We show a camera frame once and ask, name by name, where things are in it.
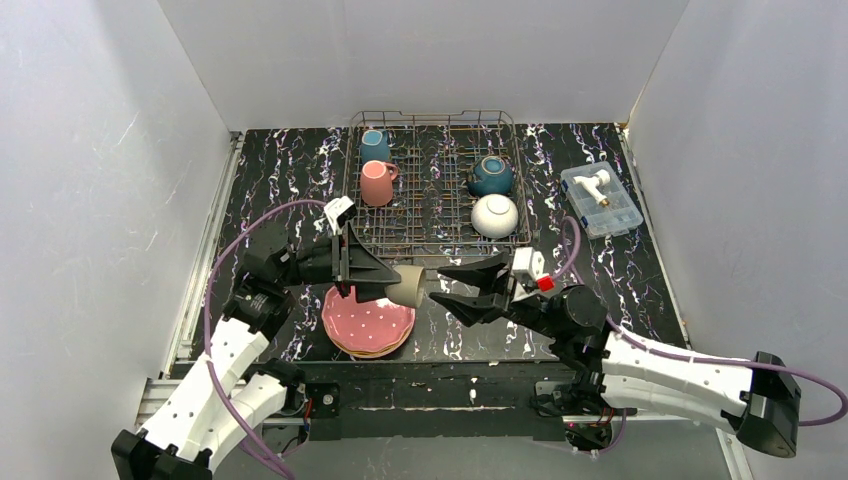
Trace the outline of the teal bowl beige inside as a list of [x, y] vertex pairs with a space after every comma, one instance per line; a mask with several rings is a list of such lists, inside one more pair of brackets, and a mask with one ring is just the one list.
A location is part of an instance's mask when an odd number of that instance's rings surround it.
[[466, 176], [467, 189], [473, 197], [508, 195], [513, 184], [512, 167], [504, 157], [497, 155], [489, 155], [475, 161]]

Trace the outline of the blue handled mug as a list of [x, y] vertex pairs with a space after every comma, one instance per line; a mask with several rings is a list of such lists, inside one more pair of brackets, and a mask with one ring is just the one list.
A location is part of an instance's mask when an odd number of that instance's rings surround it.
[[361, 135], [359, 153], [365, 163], [372, 160], [389, 162], [391, 150], [388, 133], [380, 129], [366, 129]]

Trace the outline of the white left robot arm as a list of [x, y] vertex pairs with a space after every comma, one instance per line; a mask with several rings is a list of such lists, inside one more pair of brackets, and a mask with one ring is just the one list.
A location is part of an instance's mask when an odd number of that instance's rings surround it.
[[358, 303], [386, 298], [417, 308], [425, 273], [390, 266], [350, 226], [296, 250], [277, 224], [256, 228], [223, 319], [203, 354], [163, 405], [135, 432], [121, 431], [111, 454], [121, 479], [210, 479], [256, 427], [280, 412], [302, 372], [282, 361], [252, 365], [294, 311], [290, 287], [334, 284]]

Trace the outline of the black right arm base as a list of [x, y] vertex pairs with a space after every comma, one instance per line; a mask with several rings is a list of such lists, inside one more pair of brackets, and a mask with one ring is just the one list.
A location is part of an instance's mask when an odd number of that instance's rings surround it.
[[543, 418], [584, 416], [565, 420], [565, 439], [575, 452], [598, 456], [620, 441], [632, 407], [613, 407], [602, 398], [606, 387], [600, 371], [578, 369], [570, 380], [542, 380], [534, 384], [529, 406]]

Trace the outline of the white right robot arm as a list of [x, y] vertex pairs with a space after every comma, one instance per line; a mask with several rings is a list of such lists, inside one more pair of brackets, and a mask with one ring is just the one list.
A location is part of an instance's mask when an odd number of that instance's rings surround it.
[[562, 393], [569, 407], [671, 414], [723, 430], [760, 453], [795, 457], [801, 389], [780, 357], [702, 354], [613, 325], [590, 287], [559, 283], [531, 247], [437, 273], [477, 288], [474, 297], [430, 296], [463, 325], [507, 319], [551, 340], [552, 354], [575, 373]]

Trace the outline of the pink handled mug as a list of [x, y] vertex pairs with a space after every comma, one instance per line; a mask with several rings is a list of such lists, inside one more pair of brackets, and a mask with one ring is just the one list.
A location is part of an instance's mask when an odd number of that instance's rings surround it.
[[360, 174], [362, 201], [373, 207], [389, 204], [394, 196], [393, 181], [398, 174], [398, 167], [394, 164], [379, 160], [367, 161]]

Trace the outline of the small grey cup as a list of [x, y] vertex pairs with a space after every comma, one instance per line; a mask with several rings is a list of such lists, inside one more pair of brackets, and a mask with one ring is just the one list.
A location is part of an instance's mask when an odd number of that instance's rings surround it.
[[425, 295], [425, 269], [417, 265], [397, 265], [393, 271], [400, 281], [385, 288], [386, 298], [400, 306], [419, 308]]

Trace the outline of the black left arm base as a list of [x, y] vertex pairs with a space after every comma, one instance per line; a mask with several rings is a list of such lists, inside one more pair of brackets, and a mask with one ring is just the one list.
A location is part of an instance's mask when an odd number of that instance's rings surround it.
[[312, 422], [316, 419], [336, 418], [340, 414], [340, 387], [334, 383], [311, 380], [298, 366], [272, 359], [261, 364], [257, 374], [269, 377], [274, 387], [284, 390], [281, 404], [271, 410], [270, 419], [283, 419], [280, 430], [292, 430], [285, 444], [280, 444], [277, 453], [285, 456], [309, 439]]

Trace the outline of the white bowl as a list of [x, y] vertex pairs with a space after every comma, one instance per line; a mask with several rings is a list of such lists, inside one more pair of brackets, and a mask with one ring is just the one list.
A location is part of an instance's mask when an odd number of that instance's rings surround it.
[[483, 237], [506, 238], [513, 234], [518, 226], [517, 206], [504, 195], [485, 195], [479, 198], [472, 208], [471, 224]]

